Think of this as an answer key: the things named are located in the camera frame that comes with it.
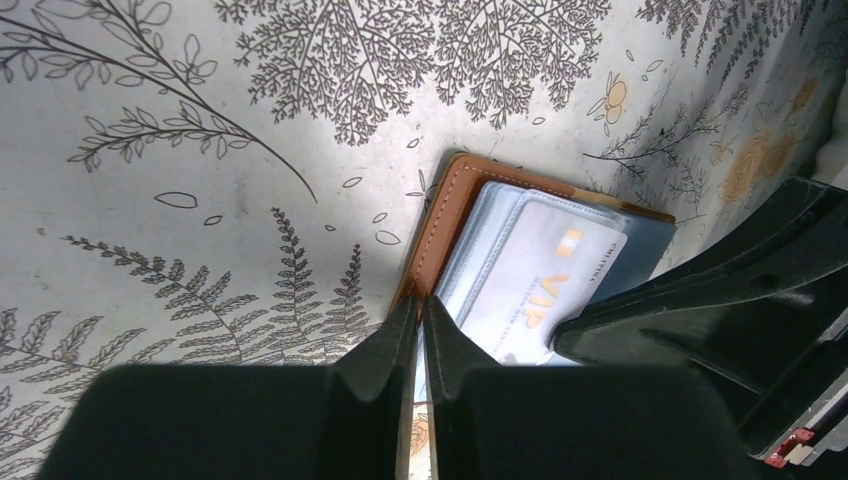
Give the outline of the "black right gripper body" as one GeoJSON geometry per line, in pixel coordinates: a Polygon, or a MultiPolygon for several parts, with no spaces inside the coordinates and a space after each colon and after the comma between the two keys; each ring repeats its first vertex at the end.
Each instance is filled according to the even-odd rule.
{"type": "Polygon", "coordinates": [[[825,460],[846,460],[847,378],[838,377],[753,458],[778,470],[809,470],[825,460]]]}

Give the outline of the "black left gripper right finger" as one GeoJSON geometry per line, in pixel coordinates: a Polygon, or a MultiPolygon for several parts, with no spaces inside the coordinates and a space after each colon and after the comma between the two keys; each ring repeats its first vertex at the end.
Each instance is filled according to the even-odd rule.
{"type": "Polygon", "coordinates": [[[662,366],[504,366],[436,297],[423,307],[437,479],[756,479],[696,373],[662,366]]]}

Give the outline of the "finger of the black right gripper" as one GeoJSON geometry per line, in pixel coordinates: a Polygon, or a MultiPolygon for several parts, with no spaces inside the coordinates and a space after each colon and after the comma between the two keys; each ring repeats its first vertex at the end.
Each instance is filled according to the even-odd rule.
{"type": "Polygon", "coordinates": [[[555,351],[589,364],[703,374],[751,456],[847,378],[847,193],[793,177],[720,241],[558,325],[555,351]]]}

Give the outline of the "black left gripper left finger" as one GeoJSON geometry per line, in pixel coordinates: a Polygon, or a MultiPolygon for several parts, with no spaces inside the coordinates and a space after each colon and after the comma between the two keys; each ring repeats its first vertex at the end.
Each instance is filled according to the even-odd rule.
{"type": "Polygon", "coordinates": [[[126,365],[84,392],[42,479],[403,479],[419,303],[330,365],[126,365]]]}

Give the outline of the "white VIP credit card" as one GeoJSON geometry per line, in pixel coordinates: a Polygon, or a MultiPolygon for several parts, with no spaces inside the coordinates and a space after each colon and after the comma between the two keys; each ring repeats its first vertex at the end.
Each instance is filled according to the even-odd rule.
{"type": "Polygon", "coordinates": [[[461,332],[501,364],[547,363],[553,328],[582,312],[626,243],[613,227],[526,202],[461,332]]]}

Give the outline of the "brown leather card holder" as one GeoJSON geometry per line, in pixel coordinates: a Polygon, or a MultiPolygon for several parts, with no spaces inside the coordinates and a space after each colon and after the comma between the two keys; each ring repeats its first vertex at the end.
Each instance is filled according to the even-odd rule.
{"type": "MultiPolygon", "coordinates": [[[[676,231],[669,214],[461,154],[442,178],[399,295],[437,297],[460,329],[519,210],[532,200],[626,234],[626,245],[587,305],[646,282],[676,231]]],[[[563,358],[552,349],[552,333],[553,355],[545,364],[560,365],[563,358]]]]}

